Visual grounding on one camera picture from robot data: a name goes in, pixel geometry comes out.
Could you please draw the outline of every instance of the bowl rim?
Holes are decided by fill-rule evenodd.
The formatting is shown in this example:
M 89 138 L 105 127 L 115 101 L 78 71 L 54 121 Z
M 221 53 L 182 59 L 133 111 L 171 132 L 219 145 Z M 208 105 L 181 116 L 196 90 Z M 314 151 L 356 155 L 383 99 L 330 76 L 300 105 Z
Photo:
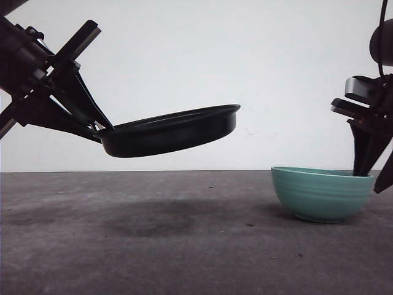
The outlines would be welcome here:
M 317 171 L 324 171 L 324 172 L 338 172 L 338 171 L 347 171 L 345 169 L 342 170 L 333 170 L 333 169 L 319 169 L 319 168 L 306 168 L 306 167 L 285 167 L 285 166 L 273 166 L 270 168 L 270 170 L 278 170 L 278 171 L 284 171 L 284 172 L 292 172 L 292 173 L 299 173 L 299 174 L 305 174 L 305 175 L 324 175 L 324 176 L 333 176 L 333 177 L 340 177 L 340 178 L 351 178 L 351 179 L 369 179 L 369 178 L 374 178 L 373 175 L 367 175 L 367 176 L 351 176 L 351 175 L 337 175 L 337 174 L 326 174 L 326 173 L 316 173 L 316 172 L 307 172 L 307 171 L 297 171 L 294 169 L 304 169 L 304 170 L 317 170 Z

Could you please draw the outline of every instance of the floor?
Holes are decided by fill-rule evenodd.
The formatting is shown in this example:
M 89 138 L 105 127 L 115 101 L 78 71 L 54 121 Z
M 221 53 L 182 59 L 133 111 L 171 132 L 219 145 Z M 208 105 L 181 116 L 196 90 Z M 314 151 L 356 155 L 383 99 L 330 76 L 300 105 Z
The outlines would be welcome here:
M 393 294 L 393 190 L 293 217 L 269 171 L 3 173 L 1 294 Z

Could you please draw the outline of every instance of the white wall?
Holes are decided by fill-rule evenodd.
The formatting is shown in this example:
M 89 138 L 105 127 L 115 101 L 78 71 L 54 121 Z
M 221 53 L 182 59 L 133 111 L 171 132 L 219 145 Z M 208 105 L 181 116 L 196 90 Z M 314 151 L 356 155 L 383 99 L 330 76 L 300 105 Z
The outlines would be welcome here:
M 2 171 L 351 168 L 347 118 L 330 102 L 343 97 L 347 78 L 378 75 L 368 43 L 379 10 L 375 0 L 30 0 L 9 19 L 43 31 L 53 51 L 85 20 L 99 23 L 103 32 L 78 62 L 113 124 L 217 104 L 242 108 L 236 130 L 221 140 L 138 159 L 17 125 L 1 141 Z M 3 94 L 2 105 L 9 101 Z

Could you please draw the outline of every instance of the teal bowl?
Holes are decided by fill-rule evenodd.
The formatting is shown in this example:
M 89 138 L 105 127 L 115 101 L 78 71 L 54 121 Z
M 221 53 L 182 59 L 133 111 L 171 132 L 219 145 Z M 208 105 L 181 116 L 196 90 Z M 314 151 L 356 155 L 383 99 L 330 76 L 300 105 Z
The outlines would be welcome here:
M 336 223 L 357 213 L 367 202 L 374 176 L 295 167 L 272 167 L 274 189 L 295 216 L 313 222 Z

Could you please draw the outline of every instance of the bowl base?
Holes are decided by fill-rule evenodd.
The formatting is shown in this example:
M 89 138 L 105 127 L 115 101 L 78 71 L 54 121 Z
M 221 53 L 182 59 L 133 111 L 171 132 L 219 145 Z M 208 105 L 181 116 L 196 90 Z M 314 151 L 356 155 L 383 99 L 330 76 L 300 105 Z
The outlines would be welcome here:
M 339 223 L 341 219 L 324 219 L 324 218 L 315 218 L 315 217 L 310 217 L 302 214 L 295 214 L 297 218 L 311 221 L 311 222 L 318 222 L 318 223 Z

